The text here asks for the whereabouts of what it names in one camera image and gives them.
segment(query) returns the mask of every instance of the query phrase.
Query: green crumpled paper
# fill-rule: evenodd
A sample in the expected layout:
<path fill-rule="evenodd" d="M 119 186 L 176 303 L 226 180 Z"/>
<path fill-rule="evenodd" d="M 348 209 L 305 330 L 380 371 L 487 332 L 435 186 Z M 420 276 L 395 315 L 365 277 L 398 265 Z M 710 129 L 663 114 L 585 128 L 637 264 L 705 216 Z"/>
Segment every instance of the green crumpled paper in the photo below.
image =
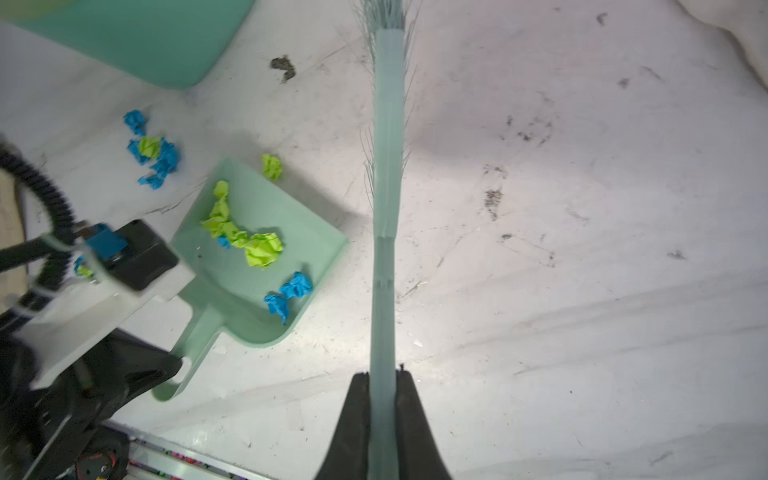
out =
<path fill-rule="evenodd" d="M 139 140 L 139 153 L 148 158 L 160 156 L 160 137 L 142 137 Z"/>
<path fill-rule="evenodd" d="M 214 195 L 219 200 L 216 200 L 208 220 L 200 224 L 214 239 L 224 235 L 232 247 L 243 249 L 249 266 L 269 266 L 283 251 L 283 243 L 274 233 L 254 233 L 248 237 L 248 232 L 240 230 L 230 221 L 230 205 L 227 203 L 229 194 L 229 183 L 224 180 L 216 182 Z"/>
<path fill-rule="evenodd" d="M 277 180 L 283 172 L 283 165 L 280 163 L 280 159 L 273 157 L 269 154 L 261 156 L 261 161 L 264 163 L 264 177 Z"/>
<path fill-rule="evenodd" d="M 85 278 L 92 278 L 93 275 L 96 274 L 93 270 L 88 268 L 85 265 L 79 265 L 78 268 L 74 271 L 78 276 L 84 276 Z"/>

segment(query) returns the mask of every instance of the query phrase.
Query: dustpan handle hole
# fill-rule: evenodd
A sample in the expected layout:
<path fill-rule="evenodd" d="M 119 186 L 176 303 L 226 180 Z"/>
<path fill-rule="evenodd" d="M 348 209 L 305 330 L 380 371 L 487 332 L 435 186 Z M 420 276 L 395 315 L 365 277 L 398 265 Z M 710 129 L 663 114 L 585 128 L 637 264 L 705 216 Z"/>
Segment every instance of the dustpan handle hole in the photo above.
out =
<path fill-rule="evenodd" d="M 174 377 L 171 380 L 171 382 L 175 383 L 181 383 L 184 381 L 184 379 L 187 378 L 187 375 L 189 375 L 190 370 L 192 369 L 192 360 L 190 360 L 190 357 L 185 356 L 181 359 L 181 368 L 179 369 L 179 372 L 174 375 Z"/>

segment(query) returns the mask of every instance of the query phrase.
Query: broom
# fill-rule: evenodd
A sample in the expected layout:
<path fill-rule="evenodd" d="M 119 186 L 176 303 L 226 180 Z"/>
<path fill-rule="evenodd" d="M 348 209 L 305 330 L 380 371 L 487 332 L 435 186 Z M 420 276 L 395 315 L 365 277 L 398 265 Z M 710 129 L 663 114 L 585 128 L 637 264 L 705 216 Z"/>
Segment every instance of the broom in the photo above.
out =
<path fill-rule="evenodd" d="M 395 432 L 395 237 L 400 210 L 405 127 L 406 10 L 402 0 L 362 0 L 363 37 L 373 63 L 373 299 L 369 480 L 399 477 Z"/>

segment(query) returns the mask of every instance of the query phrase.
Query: mint green bin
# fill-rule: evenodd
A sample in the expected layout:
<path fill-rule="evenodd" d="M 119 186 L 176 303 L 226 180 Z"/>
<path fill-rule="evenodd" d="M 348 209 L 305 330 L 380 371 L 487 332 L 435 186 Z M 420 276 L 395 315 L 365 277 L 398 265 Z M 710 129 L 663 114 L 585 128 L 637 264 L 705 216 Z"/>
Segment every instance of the mint green bin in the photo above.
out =
<path fill-rule="evenodd" d="M 213 189 L 219 180 L 230 183 L 230 218 L 238 227 L 252 233 L 275 232 L 283 241 L 283 252 L 267 268 L 248 266 L 242 250 L 222 247 L 200 226 L 214 205 Z M 181 393 L 221 332 L 254 347 L 285 338 L 312 298 L 323 291 L 323 280 L 346 243 L 341 232 L 254 169 L 222 161 L 171 241 L 197 274 L 179 293 L 194 313 L 171 350 L 189 359 L 190 370 L 180 382 L 156 387 L 155 398 L 165 401 Z M 296 271 L 309 277 L 313 291 L 288 300 L 290 316 L 284 326 L 280 316 L 269 312 L 263 298 L 276 293 Z"/>
<path fill-rule="evenodd" d="M 74 0 L 19 27 L 164 88 L 214 66 L 253 0 Z"/>

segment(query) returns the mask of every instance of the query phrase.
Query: zip tie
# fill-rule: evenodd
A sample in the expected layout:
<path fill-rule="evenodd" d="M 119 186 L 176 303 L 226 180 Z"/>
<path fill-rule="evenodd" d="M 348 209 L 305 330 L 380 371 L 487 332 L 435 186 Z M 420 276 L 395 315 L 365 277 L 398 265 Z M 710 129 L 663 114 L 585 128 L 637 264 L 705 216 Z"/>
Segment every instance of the zip tie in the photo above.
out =
<path fill-rule="evenodd" d="M 37 293 L 39 296 L 44 296 L 50 299 L 54 299 L 58 296 L 57 290 L 49 290 L 44 286 L 39 286 L 32 275 L 27 275 L 27 285 L 31 291 Z"/>
<path fill-rule="evenodd" d="M 77 245 L 67 245 L 66 243 L 62 242 L 53 233 L 43 233 L 40 237 L 40 240 L 45 242 L 46 245 L 48 245 L 50 248 L 57 250 L 59 252 L 74 252 L 78 249 Z"/>
<path fill-rule="evenodd" d="M 8 307 L 8 310 L 12 311 L 13 313 L 17 313 L 18 315 L 26 316 L 29 319 L 33 319 L 40 314 L 40 312 L 37 310 L 32 310 L 25 306 L 19 305 L 18 300 L 18 295 L 11 294 L 5 296 L 5 301 L 3 303 Z"/>

